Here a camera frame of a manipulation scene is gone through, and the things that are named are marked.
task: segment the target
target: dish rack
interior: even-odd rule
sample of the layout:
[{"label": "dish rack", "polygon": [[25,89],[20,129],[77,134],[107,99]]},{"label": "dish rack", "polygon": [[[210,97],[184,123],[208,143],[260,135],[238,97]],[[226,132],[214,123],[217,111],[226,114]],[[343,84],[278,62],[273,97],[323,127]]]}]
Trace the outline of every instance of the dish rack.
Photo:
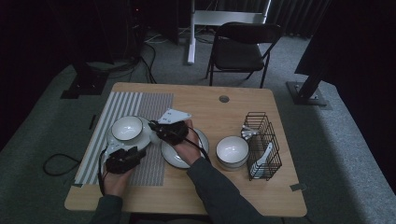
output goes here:
[{"label": "dish rack", "polygon": [[[244,127],[246,128],[242,129],[242,131],[246,129],[259,131],[246,139],[248,144],[247,173],[249,180],[264,178],[269,180],[282,166],[279,156],[279,145],[276,141],[272,123],[268,120],[265,112],[249,112],[246,115]],[[257,160],[262,157],[270,144],[272,144],[272,150],[268,154],[265,163],[258,164]]]}]

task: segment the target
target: hand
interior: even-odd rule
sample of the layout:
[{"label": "hand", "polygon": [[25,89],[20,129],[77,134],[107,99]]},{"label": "hand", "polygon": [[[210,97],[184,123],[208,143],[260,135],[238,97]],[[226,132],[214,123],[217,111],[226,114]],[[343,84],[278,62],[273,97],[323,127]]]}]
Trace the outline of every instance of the hand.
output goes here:
[{"label": "hand", "polygon": [[122,197],[122,194],[128,185],[129,178],[132,175],[132,171],[133,169],[122,175],[111,174],[105,171],[105,194]]},{"label": "hand", "polygon": [[[188,119],[184,121],[189,127],[189,134],[187,134],[187,139],[199,146],[198,135],[193,132],[192,120]],[[191,143],[183,141],[180,144],[173,146],[177,155],[188,165],[192,165],[196,160],[201,158],[201,151]]]}]

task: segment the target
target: dark sleeve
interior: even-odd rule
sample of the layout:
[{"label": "dark sleeve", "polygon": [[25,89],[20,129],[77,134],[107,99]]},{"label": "dark sleeve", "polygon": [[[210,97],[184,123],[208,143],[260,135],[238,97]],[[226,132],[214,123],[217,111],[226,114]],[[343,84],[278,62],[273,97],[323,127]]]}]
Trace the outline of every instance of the dark sleeve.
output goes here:
[{"label": "dark sleeve", "polygon": [[204,158],[197,160],[187,172],[206,212],[213,223],[271,223],[262,216],[225,175]]},{"label": "dark sleeve", "polygon": [[119,224],[121,219],[122,198],[105,195],[99,199],[95,214],[90,224]]}]

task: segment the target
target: stand base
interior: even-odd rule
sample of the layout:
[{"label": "stand base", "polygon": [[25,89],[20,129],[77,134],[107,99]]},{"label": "stand base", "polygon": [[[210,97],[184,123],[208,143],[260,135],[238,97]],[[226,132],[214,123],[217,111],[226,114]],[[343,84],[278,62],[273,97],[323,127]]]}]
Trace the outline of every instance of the stand base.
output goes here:
[{"label": "stand base", "polygon": [[286,82],[286,85],[296,105],[319,105],[321,108],[326,107],[327,109],[331,109],[329,102],[323,99],[319,89],[310,98],[305,99],[298,95],[301,87],[304,85],[303,82]]},{"label": "stand base", "polygon": [[61,99],[77,99],[80,95],[100,95],[106,85],[109,73],[94,72],[94,79],[91,84],[81,86],[77,75],[69,90],[62,93]]}]

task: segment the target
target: person's left hand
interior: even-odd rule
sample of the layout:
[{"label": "person's left hand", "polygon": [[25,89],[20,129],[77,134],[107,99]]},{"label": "person's left hand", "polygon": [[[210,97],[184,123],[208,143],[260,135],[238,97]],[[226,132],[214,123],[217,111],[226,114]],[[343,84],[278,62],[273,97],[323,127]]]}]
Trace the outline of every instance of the person's left hand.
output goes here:
[{"label": "person's left hand", "polygon": [[122,197],[122,194],[124,193],[126,186],[128,185],[129,178],[132,175],[132,171],[133,169],[122,175],[107,173],[104,180],[105,194]]}]

